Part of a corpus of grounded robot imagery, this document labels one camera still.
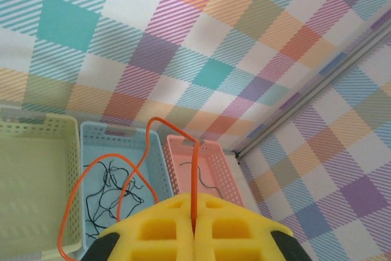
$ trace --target green plastic basket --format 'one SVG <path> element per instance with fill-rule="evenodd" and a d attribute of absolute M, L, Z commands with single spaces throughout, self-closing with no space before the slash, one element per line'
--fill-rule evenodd
<path fill-rule="evenodd" d="M 0 260 L 59 257 L 57 234 L 80 176 L 77 121 L 70 116 L 0 109 Z M 80 193 L 64 251 L 81 247 Z"/>

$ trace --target plastic basket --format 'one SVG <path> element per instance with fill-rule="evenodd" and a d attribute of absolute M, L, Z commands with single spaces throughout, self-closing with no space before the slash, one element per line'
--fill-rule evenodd
<path fill-rule="evenodd" d="M 79 132 L 69 116 L 0 109 L 0 260 L 59 257 L 57 234 L 80 175 Z M 81 247 L 80 194 L 64 251 Z"/>
<path fill-rule="evenodd" d="M 81 166 L 84 166 L 83 168 L 86 168 L 97 157 L 107 153 L 119 153 L 137 165 L 144 150 L 145 129 L 108 125 L 98 122 L 83 122 L 81 124 Z M 111 159 L 105 159 L 104 163 L 107 164 L 109 160 Z M 113 166 L 123 167 L 129 172 L 132 171 L 131 167 L 120 158 L 113 158 L 112 160 Z M 155 131 L 150 132 L 150 151 L 139 170 L 156 191 L 159 200 L 165 200 L 173 196 L 159 136 Z M 78 257 L 81 257 L 93 242 L 93 239 L 86 237 L 86 232 L 90 227 L 88 227 L 88 224 L 86 225 L 88 215 L 85 199 L 89 194 L 96 192 L 97 189 L 99 190 L 103 186 L 103 172 L 102 169 L 94 166 L 86 175 L 82 184 L 83 252 L 79 251 Z M 144 185 L 138 175 L 135 175 L 134 179 L 138 185 Z M 132 212 L 132 215 L 155 204 L 150 190 L 145 185 L 137 192 L 137 195 L 143 197 L 144 203 L 138 206 Z M 127 198 L 129 197 L 124 198 L 122 204 L 122 219 L 126 216 L 128 209 L 132 205 L 132 203 L 127 202 Z M 101 221 L 106 221 L 107 226 L 115 223 L 113 219 L 107 217 Z"/>
<path fill-rule="evenodd" d="M 191 162 L 193 143 L 182 136 L 168 135 L 164 144 L 164 157 L 174 193 L 189 193 L 191 190 Z M 204 141 L 200 147 L 198 192 L 222 197 L 231 203 L 243 206 L 238 185 L 233 178 L 221 146 L 217 142 Z"/>

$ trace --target black rubber part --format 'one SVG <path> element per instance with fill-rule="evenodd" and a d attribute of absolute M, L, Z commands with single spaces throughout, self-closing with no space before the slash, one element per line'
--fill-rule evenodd
<path fill-rule="evenodd" d="M 279 231 L 273 231 L 271 235 L 286 261 L 312 261 L 297 239 Z"/>
<path fill-rule="evenodd" d="M 81 261 L 108 261 L 119 238 L 119 233 L 112 232 L 95 240 Z"/>

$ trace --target black wire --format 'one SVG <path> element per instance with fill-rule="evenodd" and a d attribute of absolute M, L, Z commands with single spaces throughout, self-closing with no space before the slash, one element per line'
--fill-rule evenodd
<path fill-rule="evenodd" d="M 108 166 L 106 166 L 101 161 L 98 162 L 104 168 L 103 178 L 102 178 L 103 186 L 99 189 L 99 191 L 90 194 L 86 197 L 86 208 L 87 208 L 87 216 L 88 216 L 86 223 L 91 223 L 95 231 L 95 233 L 86 233 L 86 235 L 94 240 L 97 239 L 97 237 L 102 232 L 102 230 L 108 228 L 102 223 L 99 223 L 101 222 L 99 220 L 101 220 L 101 217 L 103 215 L 107 214 L 111 219 L 117 220 L 115 216 L 115 212 L 117 210 L 116 207 L 118 206 L 120 196 L 114 197 L 114 200 L 111 202 L 110 205 L 108 205 L 108 207 L 105 207 L 102 204 L 102 201 L 105 199 L 113 198 L 111 197 L 110 192 L 115 191 L 118 195 L 120 195 L 122 186 L 125 184 L 125 181 L 129 176 L 129 172 L 125 168 L 112 166 L 112 162 L 113 161 L 110 161 Z M 120 173 L 126 174 L 122 186 L 118 184 L 117 178 L 115 177 L 116 175 L 119 176 Z M 144 203 L 143 198 L 139 197 L 137 194 L 132 192 L 133 189 L 141 190 L 143 187 L 144 187 L 143 185 L 137 186 L 136 180 L 134 178 L 131 179 L 128 186 L 126 187 L 124 198 L 131 196 L 133 200 L 136 202 L 136 204 L 131 208 L 131 210 L 129 211 L 126 217 L 129 217 L 136 207 Z M 97 209 L 95 211 L 91 211 L 90 209 L 91 204 L 98 204 Z"/>
<path fill-rule="evenodd" d="M 191 162 L 184 162 L 184 163 L 179 164 L 179 166 L 182 166 L 182 165 L 184 165 L 184 164 L 191 164 Z M 197 168 L 198 168 L 198 175 L 199 175 L 200 183 L 201 183 L 204 187 L 206 187 L 207 189 L 215 189 L 215 190 L 219 193 L 220 198 L 221 198 L 221 199 L 224 199 L 223 196 L 222 196 L 222 193 L 221 193 L 220 190 L 219 190 L 219 188 L 217 188 L 217 187 L 215 187 L 215 186 L 207 186 L 207 185 L 202 181 L 202 179 L 201 179 L 201 168 L 200 168 L 198 165 L 197 165 Z"/>

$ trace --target plaid wallpaper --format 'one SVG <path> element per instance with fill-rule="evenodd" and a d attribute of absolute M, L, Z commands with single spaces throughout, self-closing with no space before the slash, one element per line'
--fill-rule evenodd
<path fill-rule="evenodd" d="M 391 260 L 391 39 L 241 167 L 314 260 Z"/>
<path fill-rule="evenodd" d="M 233 149 L 389 5 L 0 0 L 0 103 L 125 125 L 161 116 Z"/>

